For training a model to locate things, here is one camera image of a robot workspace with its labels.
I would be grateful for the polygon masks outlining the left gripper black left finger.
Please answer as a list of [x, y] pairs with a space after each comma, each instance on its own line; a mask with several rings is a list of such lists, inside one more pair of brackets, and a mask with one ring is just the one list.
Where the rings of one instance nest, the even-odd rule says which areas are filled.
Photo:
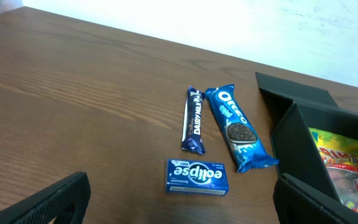
[[81, 224], [91, 197], [85, 172], [75, 172], [0, 211], [0, 224]]

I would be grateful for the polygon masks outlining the blue Oreo cookie pack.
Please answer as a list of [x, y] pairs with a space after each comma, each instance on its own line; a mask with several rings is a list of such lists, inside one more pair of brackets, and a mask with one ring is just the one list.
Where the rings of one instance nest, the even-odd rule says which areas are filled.
[[238, 172], [279, 163], [279, 160], [267, 154], [255, 129], [237, 103], [233, 84], [208, 88], [205, 96]]

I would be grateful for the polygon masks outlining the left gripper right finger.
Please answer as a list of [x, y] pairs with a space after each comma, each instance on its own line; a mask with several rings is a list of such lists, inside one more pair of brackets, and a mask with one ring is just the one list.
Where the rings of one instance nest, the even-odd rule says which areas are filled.
[[290, 174], [276, 181], [273, 202], [281, 224], [358, 224], [358, 213]]

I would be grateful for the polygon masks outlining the Haribo gummy bag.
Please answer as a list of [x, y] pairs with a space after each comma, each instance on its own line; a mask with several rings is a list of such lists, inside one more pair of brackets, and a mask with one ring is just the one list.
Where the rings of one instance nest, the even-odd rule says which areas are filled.
[[341, 203], [358, 213], [358, 140], [309, 129]]

